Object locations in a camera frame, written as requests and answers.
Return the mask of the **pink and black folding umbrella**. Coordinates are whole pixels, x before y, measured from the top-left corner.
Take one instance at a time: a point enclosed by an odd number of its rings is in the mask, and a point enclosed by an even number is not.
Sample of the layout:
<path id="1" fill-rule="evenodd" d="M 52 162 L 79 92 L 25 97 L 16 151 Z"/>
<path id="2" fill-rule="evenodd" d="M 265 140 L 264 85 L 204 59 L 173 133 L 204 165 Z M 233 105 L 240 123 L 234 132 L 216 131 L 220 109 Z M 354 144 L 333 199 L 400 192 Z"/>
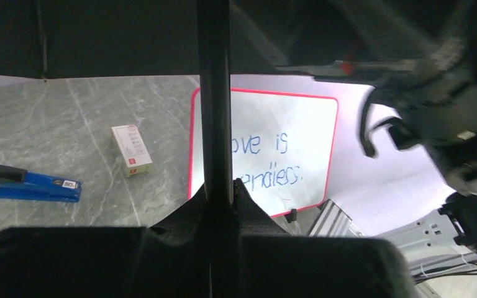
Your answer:
<path id="1" fill-rule="evenodd" d="M 0 76 L 199 75 L 206 191 L 232 202 L 230 75 L 349 76 L 420 59 L 467 1 L 0 1 Z"/>

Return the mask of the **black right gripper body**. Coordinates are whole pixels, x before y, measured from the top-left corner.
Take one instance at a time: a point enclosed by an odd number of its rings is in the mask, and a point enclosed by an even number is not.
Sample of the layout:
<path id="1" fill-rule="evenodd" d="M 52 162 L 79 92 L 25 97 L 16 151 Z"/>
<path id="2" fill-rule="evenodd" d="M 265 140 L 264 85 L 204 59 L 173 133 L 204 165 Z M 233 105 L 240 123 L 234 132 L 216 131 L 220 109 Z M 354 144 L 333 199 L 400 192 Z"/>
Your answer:
<path id="1" fill-rule="evenodd" d="M 477 194 L 477 1 L 421 4 L 416 24 L 407 2 L 367 1 L 363 36 L 383 72 L 360 110 L 360 145 L 376 156 L 367 117 L 372 105 L 393 108 L 382 121 L 398 150 L 424 147 L 448 186 Z"/>

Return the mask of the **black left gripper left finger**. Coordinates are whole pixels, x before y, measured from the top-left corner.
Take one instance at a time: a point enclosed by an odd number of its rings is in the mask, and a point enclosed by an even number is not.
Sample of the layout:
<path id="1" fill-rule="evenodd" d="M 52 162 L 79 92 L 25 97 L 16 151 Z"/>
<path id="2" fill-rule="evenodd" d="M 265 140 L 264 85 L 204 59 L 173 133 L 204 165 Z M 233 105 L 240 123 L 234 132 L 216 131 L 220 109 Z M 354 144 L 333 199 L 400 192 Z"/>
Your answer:
<path id="1" fill-rule="evenodd" d="M 0 231 L 0 297 L 201 297 L 203 189 L 151 227 Z"/>

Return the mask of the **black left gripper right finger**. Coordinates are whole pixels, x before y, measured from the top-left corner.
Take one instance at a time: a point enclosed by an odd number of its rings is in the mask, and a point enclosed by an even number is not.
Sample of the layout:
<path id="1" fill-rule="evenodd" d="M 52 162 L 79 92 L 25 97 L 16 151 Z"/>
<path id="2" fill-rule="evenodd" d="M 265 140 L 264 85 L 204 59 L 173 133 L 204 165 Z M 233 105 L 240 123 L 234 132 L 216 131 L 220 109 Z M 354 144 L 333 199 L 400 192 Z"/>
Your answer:
<path id="1" fill-rule="evenodd" d="M 415 297 L 400 252 L 375 238 L 242 230 L 231 181 L 211 185 L 212 297 Z"/>

